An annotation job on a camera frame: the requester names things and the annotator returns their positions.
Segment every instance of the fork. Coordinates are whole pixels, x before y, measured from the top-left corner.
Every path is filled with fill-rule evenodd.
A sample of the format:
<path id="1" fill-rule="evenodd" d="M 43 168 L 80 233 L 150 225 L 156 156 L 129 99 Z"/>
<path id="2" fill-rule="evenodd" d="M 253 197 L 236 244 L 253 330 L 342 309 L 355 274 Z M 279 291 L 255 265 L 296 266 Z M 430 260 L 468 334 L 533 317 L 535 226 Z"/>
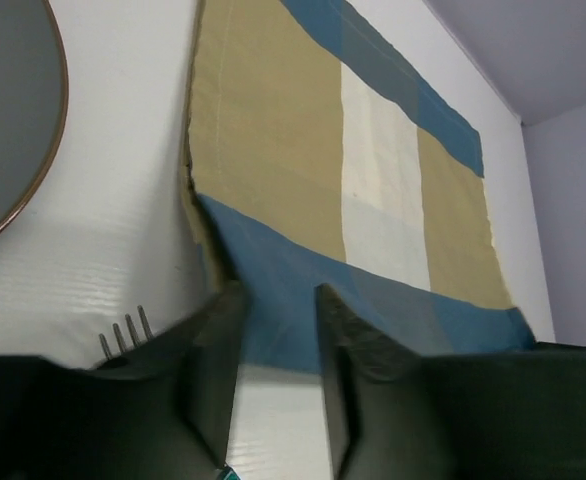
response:
<path id="1" fill-rule="evenodd" d="M 144 308 L 142 308 L 142 305 L 138 305 L 137 313 L 140 317 L 140 322 L 142 324 L 142 330 L 144 331 L 146 341 L 149 341 L 153 338 L 153 332 L 151 331 L 149 320 L 146 316 L 146 312 L 144 312 Z M 131 336 L 131 341 L 133 342 L 133 348 L 137 348 L 142 344 L 142 341 L 140 340 L 140 336 L 138 335 L 137 329 L 135 327 L 135 322 L 133 322 L 131 315 L 129 315 L 128 313 L 124 315 L 124 320 L 126 322 L 126 327 L 129 331 L 129 335 Z M 122 329 L 120 328 L 120 325 L 117 322 L 113 324 L 113 333 L 115 334 L 115 341 L 117 342 L 120 354 L 123 355 L 129 349 L 126 345 L 126 341 L 124 340 Z M 113 359 L 113 352 L 111 351 L 111 347 L 109 346 L 109 342 L 106 339 L 106 336 L 103 333 L 100 333 L 99 338 L 100 345 L 102 346 L 102 352 L 104 352 L 106 360 L 108 361 Z"/>

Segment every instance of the blue fabric stripe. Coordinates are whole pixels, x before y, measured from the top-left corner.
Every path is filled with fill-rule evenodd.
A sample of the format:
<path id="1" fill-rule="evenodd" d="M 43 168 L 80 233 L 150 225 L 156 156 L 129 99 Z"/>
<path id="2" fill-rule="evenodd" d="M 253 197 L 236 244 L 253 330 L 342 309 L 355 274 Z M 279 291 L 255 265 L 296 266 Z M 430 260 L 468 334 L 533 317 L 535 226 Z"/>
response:
<path id="1" fill-rule="evenodd" d="M 301 247 L 206 196 L 238 272 L 253 295 L 244 342 L 249 363 L 319 372 L 314 288 L 331 284 L 362 318 L 422 354 L 528 348 L 517 310 L 489 310 L 373 275 Z"/>
<path id="2" fill-rule="evenodd" d="M 306 32 L 369 87 L 395 102 L 451 156 L 484 176 L 478 132 L 344 0 L 281 0 Z"/>

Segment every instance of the dark green object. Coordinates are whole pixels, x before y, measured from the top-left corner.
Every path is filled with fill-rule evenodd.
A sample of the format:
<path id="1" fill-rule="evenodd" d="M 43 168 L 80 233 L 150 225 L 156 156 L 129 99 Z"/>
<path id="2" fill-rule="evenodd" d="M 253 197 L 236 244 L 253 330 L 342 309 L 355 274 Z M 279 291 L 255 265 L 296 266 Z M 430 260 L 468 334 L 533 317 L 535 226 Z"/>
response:
<path id="1" fill-rule="evenodd" d="M 220 474 L 219 480 L 240 480 L 231 467 L 226 467 Z"/>
<path id="2" fill-rule="evenodd" d="M 586 348 L 420 357 L 316 298 L 335 478 L 586 480 Z"/>
<path id="3" fill-rule="evenodd" d="M 218 480 L 247 308 L 228 282 L 95 370 L 0 357 L 0 480 Z"/>

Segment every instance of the gray wall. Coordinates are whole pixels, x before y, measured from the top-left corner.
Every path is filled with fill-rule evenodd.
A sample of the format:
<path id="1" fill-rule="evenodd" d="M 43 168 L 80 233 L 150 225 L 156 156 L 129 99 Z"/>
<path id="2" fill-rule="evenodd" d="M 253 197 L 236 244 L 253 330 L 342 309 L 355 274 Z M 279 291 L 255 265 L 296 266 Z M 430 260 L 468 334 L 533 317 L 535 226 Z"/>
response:
<path id="1" fill-rule="evenodd" d="M 586 345 L 586 106 L 524 138 L 556 338 Z"/>

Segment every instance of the fabric panel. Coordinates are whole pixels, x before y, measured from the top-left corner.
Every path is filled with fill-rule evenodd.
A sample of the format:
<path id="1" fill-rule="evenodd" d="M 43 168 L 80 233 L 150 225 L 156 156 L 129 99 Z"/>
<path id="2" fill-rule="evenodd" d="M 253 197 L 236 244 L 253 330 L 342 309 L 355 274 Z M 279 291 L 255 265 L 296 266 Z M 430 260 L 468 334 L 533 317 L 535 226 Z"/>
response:
<path id="1" fill-rule="evenodd" d="M 181 202 L 197 249 L 197 258 L 202 267 L 206 293 L 214 294 L 222 289 L 227 279 L 221 260 L 216 255 L 211 231 L 203 218 L 202 206 L 191 190 L 188 178 L 188 168 L 186 163 L 183 163 L 180 166 Z"/>
<path id="2" fill-rule="evenodd" d="M 194 72 L 197 191 L 344 261 L 339 60 L 279 2 L 206 0 Z"/>
<path id="3" fill-rule="evenodd" d="M 431 291 L 485 308 L 513 306 L 493 248 L 484 182 L 430 133 L 417 133 Z"/>

